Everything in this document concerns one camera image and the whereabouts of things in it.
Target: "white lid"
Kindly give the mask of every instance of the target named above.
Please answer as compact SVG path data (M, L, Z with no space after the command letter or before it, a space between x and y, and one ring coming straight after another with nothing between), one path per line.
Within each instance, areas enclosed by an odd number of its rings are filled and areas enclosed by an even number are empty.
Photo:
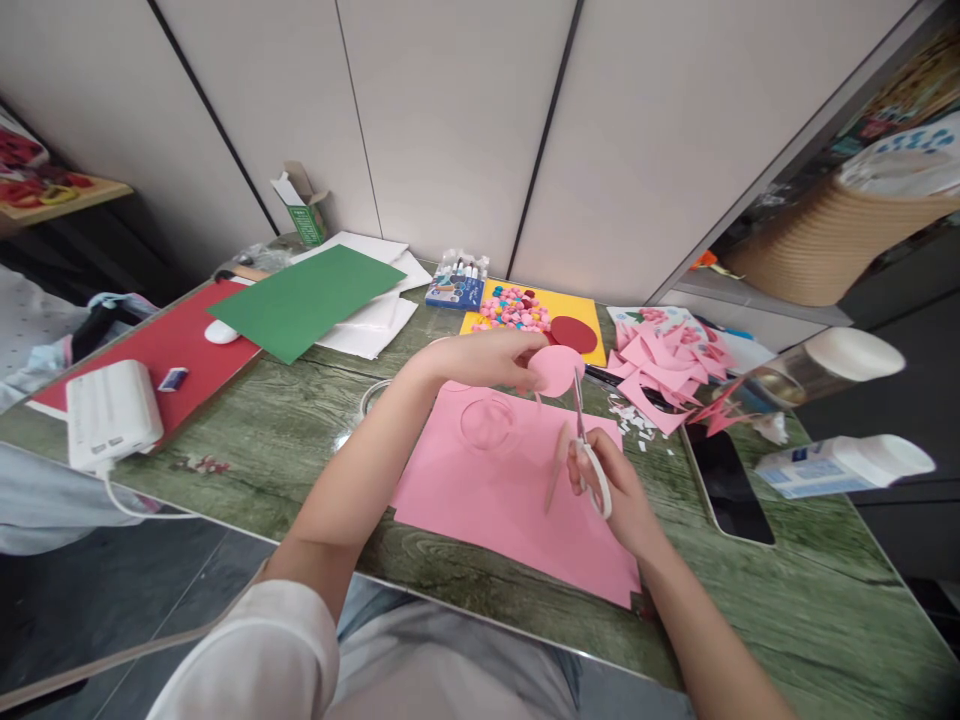
M856 382L893 375L907 364L893 345L853 328L827 328L807 340L803 347L834 375Z
M874 435L857 441L857 450L871 464L889 475L882 484L910 475L931 472L937 468L933 458L909 440L897 435Z

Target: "glue bottle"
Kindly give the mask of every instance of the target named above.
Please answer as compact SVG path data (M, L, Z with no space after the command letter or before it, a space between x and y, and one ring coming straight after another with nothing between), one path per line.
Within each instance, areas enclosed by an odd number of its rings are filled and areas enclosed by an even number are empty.
M853 328L828 328L714 392L728 415L792 410L857 383L898 373L906 366L893 345Z
M936 469L933 459L897 435L874 435L803 445L765 455L756 471L786 498L888 487L894 480Z

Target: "green wood grain tabletop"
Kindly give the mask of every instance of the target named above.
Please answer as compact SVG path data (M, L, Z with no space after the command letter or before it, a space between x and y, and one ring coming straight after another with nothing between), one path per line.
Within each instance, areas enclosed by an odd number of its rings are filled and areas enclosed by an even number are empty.
M364 391L430 341L458 332L462 314L423 305L423 288L404 297L421 307L377 361L318 347L290 366L264 355L160 453L119 463L115 481L279 541L360 421ZM598 315L610 347L613 325L599 305ZM615 418L606 391L585 383L584 396L588 412ZM795 420L789 431L793 444L807 440ZM748 467L777 449L748 426L730 432ZM641 451L636 433L624 435L625 451L667 534L803 717L938 716L960 687L960 666L845 496L784 500L749 472L776 545L732 539L708 520L679 436L657 433ZM65 424L23 403L0 416L0 441L66 461ZM358 571L682 689L663 628L641 618L639 597L628 611L483 548L398 523L392 509Z

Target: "eraser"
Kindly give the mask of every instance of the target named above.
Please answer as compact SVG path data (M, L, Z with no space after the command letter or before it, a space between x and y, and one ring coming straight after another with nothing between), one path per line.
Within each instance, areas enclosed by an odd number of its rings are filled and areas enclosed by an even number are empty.
M187 374L190 371L187 368L172 368L167 372L167 376L160 383L157 392L176 392L183 385Z

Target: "marker set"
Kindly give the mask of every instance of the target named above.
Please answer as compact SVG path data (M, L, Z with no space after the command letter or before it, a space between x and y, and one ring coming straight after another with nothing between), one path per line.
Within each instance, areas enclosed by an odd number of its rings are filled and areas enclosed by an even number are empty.
M476 312L483 300L489 264L486 255L475 258L462 249L447 250L427 288L427 305Z

